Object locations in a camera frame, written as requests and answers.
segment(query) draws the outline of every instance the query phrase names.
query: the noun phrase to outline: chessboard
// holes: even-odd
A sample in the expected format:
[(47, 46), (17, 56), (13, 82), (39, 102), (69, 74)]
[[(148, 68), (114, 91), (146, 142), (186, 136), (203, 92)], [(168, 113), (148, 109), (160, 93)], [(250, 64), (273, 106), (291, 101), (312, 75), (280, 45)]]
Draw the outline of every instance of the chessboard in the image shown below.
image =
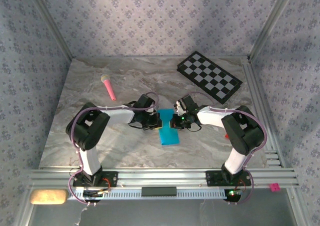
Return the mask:
[(242, 81), (238, 78), (199, 52), (192, 53), (177, 67), (178, 72), (222, 104), (224, 104), (242, 84)]

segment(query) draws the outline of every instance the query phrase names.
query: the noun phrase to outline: wallpaper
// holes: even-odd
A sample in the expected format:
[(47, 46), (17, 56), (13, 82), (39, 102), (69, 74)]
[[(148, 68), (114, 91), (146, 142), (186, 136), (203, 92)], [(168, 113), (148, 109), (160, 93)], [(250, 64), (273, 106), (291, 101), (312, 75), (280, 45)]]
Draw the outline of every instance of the wallpaper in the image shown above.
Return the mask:
[(247, 55), (276, 0), (45, 0), (74, 57)]
[(320, 225), (320, 0), (290, 0), (257, 58), (282, 153)]
[(37, 168), (69, 64), (32, 0), (0, 0), (0, 225)]

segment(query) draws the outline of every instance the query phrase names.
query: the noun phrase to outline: blue block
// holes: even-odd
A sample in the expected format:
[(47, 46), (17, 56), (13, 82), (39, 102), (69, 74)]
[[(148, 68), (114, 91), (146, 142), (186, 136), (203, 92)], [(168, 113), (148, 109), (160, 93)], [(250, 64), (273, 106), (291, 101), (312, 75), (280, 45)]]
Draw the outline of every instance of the blue block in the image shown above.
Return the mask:
[(159, 109), (160, 119), (162, 120), (162, 128), (159, 129), (161, 145), (179, 144), (179, 136), (177, 129), (170, 128), (170, 120), (174, 114), (173, 109)]

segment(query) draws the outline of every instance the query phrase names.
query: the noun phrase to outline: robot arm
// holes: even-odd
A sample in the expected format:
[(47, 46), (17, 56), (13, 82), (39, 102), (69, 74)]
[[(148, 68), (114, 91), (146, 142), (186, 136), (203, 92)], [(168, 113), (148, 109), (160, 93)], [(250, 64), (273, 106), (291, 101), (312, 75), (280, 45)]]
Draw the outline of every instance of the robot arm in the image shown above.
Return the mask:
[[(190, 95), (179, 99), (175, 106), (177, 114), (173, 115), (170, 126), (173, 128), (190, 128), (192, 123), (213, 125), (224, 128), (232, 144), (229, 158), (222, 165), (222, 176), (226, 182), (232, 181), (241, 173), (243, 164), (249, 153), (264, 140), (264, 134), (258, 124), (249, 117), (239, 113), (215, 112), (211, 107), (198, 105)], [(252, 112), (246, 106), (237, 110)]]
[[(101, 179), (102, 166), (97, 153), (97, 143), (99, 142), (106, 126), (118, 123), (139, 122), (143, 130), (155, 129), (162, 126), (159, 114), (154, 108), (147, 111), (138, 111), (132, 108), (148, 108), (155, 104), (155, 101), (145, 94), (138, 101), (133, 101), (120, 106), (116, 110), (94, 110), (83, 113), (75, 125), (73, 138), (79, 147), (79, 153), (83, 162), (82, 175), (87, 182), (96, 185)], [(86, 103), (78, 114), (86, 108), (97, 107), (93, 103)], [(66, 133), (71, 138), (71, 127), (76, 116), (66, 127)]]

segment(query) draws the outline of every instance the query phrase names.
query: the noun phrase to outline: gray marble surface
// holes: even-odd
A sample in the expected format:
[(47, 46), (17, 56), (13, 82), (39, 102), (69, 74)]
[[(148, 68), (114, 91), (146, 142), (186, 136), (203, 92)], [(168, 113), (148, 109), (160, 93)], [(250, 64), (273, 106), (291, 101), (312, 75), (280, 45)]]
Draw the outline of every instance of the gray marble surface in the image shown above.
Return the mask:
[[(109, 59), (73, 59), (40, 167), (78, 166), (79, 160), (65, 133), (67, 124), (84, 103), (117, 106), (137, 100), (142, 93), (159, 94), (159, 108), (173, 104), (190, 91), (202, 91), (176, 71), (183, 57), (140, 57)], [(253, 109), (248, 84), (239, 59), (213, 59), (215, 63), (243, 81), (241, 88), (220, 108), (246, 105)], [(116, 101), (112, 101), (100, 76), (110, 75)], [(202, 95), (193, 95), (198, 104), (210, 104)], [(162, 146), (157, 130), (142, 131), (128, 125), (107, 127), (97, 145), (103, 167), (221, 167), (232, 146), (225, 131), (210, 125), (200, 132), (179, 131), (180, 144)], [(263, 151), (255, 154), (248, 167), (265, 167)]]

